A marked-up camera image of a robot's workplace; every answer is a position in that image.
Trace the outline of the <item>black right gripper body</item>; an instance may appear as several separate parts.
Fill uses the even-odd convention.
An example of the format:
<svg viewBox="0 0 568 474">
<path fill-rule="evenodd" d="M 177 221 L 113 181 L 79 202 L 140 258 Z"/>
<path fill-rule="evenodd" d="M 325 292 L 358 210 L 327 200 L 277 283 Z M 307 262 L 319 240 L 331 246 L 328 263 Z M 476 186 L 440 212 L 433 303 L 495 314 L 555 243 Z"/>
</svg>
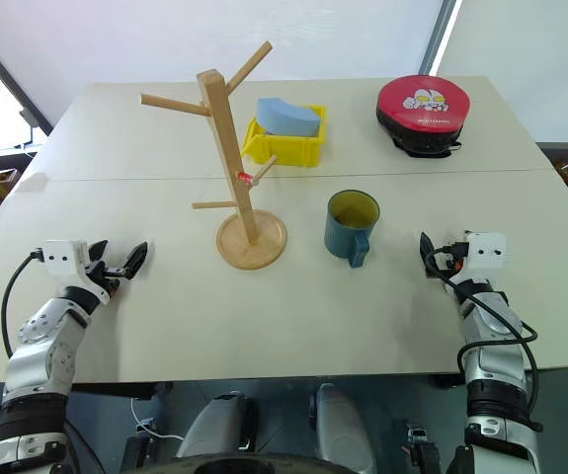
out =
<svg viewBox="0 0 568 474">
<path fill-rule="evenodd" d="M 437 263 L 438 255 L 443 255 L 446 258 L 442 267 Z M 436 277 L 442 281 L 450 280 L 463 268 L 463 260 L 467 255 L 467 242 L 455 242 L 432 250 L 428 254 L 428 277 Z"/>
</svg>

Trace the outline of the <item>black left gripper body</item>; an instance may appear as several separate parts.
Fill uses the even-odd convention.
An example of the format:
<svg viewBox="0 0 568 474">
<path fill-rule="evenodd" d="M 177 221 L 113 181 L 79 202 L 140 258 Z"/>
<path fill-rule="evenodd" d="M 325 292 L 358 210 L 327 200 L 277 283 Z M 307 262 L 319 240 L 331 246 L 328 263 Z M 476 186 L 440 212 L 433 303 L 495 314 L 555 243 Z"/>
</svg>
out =
<svg viewBox="0 0 568 474">
<path fill-rule="evenodd" d="M 126 276 L 124 267 L 109 267 L 103 259 L 93 260 L 85 266 L 85 274 L 109 298 L 117 292 L 121 279 Z"/>
</svg>

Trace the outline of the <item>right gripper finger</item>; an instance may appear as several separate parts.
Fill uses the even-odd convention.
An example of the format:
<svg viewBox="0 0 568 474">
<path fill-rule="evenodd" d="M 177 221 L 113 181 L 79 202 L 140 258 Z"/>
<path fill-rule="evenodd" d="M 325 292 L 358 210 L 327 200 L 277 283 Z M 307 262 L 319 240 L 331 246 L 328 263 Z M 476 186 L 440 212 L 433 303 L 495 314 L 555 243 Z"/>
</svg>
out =
<svg viewBox="0 0 568 474">
<path fill-rule="evenodd" d="M 430 254 L 432 254 L 434 252 L 434 250 L 435 250 L 435 246 L 434 246 L 431 238 L 425 232 L 422 232 L 420 234 L 419 252 L 420 252 L 422 262 L 424 264 L 426 277 L 435 277 L 436 276 L 436 274 L 431 271 L 430 266 L 429 266 L 429 262 L 428 262 L 428 256 Z"/>
</svg>

